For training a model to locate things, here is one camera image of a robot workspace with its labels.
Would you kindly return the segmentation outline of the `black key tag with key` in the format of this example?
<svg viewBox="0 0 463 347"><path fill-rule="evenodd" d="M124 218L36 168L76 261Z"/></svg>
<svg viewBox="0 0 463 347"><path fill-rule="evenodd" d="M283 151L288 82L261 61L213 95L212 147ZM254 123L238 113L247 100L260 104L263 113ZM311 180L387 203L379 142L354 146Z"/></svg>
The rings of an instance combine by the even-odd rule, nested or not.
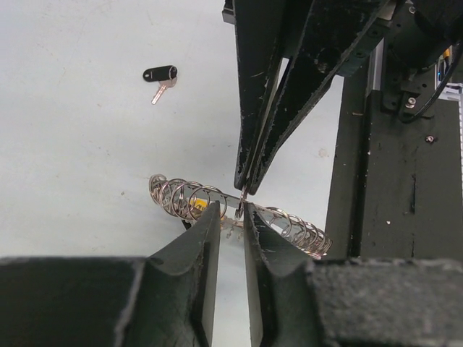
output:
<svg viewBox="0 0 463 347"><path fill-rule="evenodd" d="M151 103L157 104L162 94L169 88L172 88L177 83L178 69L174 65L166 65L162 67L154 67L146 69L143 72L143 79L146 82L158 82L159 88L153 96Z"/></svg>

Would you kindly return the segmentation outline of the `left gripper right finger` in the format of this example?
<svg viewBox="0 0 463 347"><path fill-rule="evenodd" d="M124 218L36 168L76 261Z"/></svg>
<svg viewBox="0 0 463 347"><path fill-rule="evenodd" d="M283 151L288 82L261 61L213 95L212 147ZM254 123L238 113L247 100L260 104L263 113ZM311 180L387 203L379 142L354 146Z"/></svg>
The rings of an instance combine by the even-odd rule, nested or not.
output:
<svg viewBox="0 0 463 347"><path fill-rule="evenodd" d="M311 259L245 206L245 266L252 346L317 346Z"/></svg>

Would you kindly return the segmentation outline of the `yellow key tag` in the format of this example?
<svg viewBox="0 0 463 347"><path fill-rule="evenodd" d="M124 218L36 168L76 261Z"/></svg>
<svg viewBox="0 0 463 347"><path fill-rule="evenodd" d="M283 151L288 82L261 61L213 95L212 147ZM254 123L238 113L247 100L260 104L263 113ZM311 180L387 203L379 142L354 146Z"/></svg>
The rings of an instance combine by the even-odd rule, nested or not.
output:
<svg viewBox="0 0 463 347"><path fill-rule="evenodd" d="M208 206L208 202L206 200L197 199L194 201L193 208L196 213L200 211L204 211Z"/></svg>

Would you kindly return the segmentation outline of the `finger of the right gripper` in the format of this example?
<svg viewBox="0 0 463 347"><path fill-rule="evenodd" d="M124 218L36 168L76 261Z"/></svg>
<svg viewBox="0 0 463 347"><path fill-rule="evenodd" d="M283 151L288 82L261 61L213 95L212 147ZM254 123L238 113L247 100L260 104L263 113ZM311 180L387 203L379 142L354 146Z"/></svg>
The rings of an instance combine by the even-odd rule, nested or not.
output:
<svg viewBox="0 0 463 347"><path fill-rule="evenodd" d="M234 187L249 190L263 122L281 63L285 1L233 1L240 136Z"/></svg>
<svg viewBox="0 0 463 347"><path fill-rule="evenodd" d="M278 149L324 96L385 1L313 1L273 97L247 180L255 194Z"/></svg>

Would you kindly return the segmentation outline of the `silver keys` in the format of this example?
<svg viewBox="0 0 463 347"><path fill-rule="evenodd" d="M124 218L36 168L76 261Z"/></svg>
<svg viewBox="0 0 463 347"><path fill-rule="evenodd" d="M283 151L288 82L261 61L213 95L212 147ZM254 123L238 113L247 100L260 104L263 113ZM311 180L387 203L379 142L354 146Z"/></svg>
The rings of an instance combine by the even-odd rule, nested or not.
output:
<svg viewBox="0 0 463 347"><path fill-rule="evenodd" d="M241 220L224 216L221 219L221 230L226 232L226 238L236 236L237 240L240 240L244 234L244 223Z"/></svg>

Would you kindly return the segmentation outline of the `large silver keyring holder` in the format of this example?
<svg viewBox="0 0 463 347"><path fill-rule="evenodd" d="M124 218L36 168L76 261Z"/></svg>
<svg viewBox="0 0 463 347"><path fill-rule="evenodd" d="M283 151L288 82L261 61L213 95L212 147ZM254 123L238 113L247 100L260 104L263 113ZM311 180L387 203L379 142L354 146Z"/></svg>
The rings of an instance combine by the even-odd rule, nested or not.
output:
<svg viewBox="0 0 463 347"><path fill-rule="evenodd" d="M252 207L250 214L257 215L262 225L269 227L281 238L315 260L325 257L333 244L323 230L297 215L281 208L253 204L243 196L235 197L226 194L214 186L180 178L169 179L162 174L155 174L150 177L148 190L157 206L189 226L199 221L211 203L217 202L220 225L224 216L241 220L244 223L245 233L247 228L245 206L249 205ZM207 208L199 213L196 213L193 208L194 201L197 199L208 202Z"/></svg>

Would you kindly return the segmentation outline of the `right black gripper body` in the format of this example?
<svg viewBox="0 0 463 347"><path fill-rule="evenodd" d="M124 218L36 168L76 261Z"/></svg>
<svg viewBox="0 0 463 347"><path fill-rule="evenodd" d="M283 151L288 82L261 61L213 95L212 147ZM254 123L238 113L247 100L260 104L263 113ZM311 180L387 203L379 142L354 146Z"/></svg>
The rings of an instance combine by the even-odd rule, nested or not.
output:
<svg viewBox="0 0 463 347"><path fill-rule="evenodd" d="M312 257L462 257L460 1L226 1L241 129L235 187L344 80L326 228L258 215Z"/></svg>

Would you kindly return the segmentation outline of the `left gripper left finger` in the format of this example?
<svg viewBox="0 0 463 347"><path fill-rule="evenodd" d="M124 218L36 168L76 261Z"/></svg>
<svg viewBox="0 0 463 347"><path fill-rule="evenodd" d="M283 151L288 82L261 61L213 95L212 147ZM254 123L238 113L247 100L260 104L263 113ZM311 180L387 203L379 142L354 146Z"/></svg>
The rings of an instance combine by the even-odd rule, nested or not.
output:
<svg viewBox="0 0 463 347"><path fill-rule="evenodd" d="M114 326L115 346L211 346L220 204L149 257L120 257L134 272Z"/></svg>

